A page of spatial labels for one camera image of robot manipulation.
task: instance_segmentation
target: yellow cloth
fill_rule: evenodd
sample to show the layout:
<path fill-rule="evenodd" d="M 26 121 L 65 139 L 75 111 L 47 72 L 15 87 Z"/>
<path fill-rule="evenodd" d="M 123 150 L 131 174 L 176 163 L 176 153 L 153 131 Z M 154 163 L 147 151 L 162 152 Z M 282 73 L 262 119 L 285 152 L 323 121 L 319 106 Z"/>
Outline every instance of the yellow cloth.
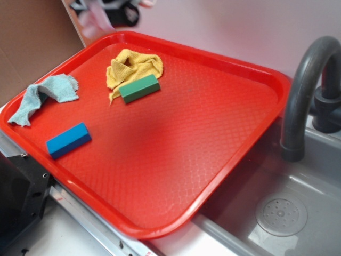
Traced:
<path fill-rule="evenodd" d="M 164 65 L 159 56 L 122 50 L 107 67 L 107 86 L 113 90 L 109 94 L 110 102 L 121 95 L 120 87 L 152 74 L 159 78 L 163 71 Z"/>

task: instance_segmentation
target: black object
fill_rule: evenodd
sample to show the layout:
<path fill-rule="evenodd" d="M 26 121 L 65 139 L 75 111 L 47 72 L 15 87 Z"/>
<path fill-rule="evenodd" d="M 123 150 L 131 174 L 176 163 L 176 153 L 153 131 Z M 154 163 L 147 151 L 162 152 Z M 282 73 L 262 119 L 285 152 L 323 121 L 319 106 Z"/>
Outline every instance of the black object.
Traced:
<path fill-rule="evenodd" d="M 0 255 L 44 214 L 50 174 L 32 157 L 0 153 Z"/>
<path fill-rule="evenodd" d="M 315 89 L 321 75 L 322 85 Z M 321 37 L 308 48 L 295 73 L 282 125 L 284 160 L 296 162 L 304 157 L 304 132 L 309 111 L 314 115 L 316 130 L 324 133 L 341 130 L 340 83 L 340 42 L 331 36 Z"/>
<path fill-rule="evenodd" d="M 70 7 L 76 12 L 77 16 L 79 16 L 81 12 L 88 10 L 87 6 L 82 4 L 80 0 L 72 2 Z M 114 27 L 132 27 L 139 21 L 139 10 L 130 0 L 102 0 L 102 8 L 107 14 L 111 25 Z"/>
<path fill-rule="evenodd" d="M 27 252 L 29 252 L 29 250 L 27 250 L 27 249 L 22 249 L 22 250 L 21 250 L 22 256 L 25 256 Z"/>

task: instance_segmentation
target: blue block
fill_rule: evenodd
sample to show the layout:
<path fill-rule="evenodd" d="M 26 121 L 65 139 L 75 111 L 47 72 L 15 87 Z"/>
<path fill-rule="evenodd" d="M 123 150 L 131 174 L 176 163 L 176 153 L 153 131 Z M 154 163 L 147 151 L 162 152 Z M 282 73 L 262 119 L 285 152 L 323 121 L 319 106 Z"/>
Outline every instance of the blue block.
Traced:
<path fill-rule="evenodd" d="M 52 158 L 57 159 L 90 140 L 91 137 L 85 124 L 80 123 L 49 140 L 46 144 Z"/>

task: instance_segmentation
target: wooden block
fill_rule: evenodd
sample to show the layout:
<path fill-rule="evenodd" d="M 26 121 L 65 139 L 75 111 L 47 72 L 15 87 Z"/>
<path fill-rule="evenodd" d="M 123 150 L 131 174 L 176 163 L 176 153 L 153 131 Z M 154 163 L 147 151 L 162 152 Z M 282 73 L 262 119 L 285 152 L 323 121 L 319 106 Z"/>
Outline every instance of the wooden block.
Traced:
<path fill-rule="evenodd" d="M 158 90 L 160 90 L 160 85 L 155 75 L 146 76 L 119 88 L 125 103 L 132 102 Z"/>
<path fill-rule="evenodd" d="M 46 144 L 52 158 L 57 159 L 90 140 L 91 137 L 85 124 L 80 123 L 49 140 Z"/>

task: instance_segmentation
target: light blue cloth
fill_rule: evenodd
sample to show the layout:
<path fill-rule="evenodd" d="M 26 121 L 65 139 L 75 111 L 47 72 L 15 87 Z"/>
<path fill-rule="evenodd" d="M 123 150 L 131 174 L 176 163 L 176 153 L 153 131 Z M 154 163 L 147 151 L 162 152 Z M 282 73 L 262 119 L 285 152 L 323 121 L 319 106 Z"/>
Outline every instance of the light blue cloth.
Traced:
<path fill-rule="evenodd" d="M 38 110 L 47 97 L 58 103 L 77 100 L 78 82 L 72 76 L 65 74 L 50 76 L 40 84 L 31 84 L 27 87 L 17 112 L 8 120 L 21 126 L 30 126 L 28 119 Z"/>

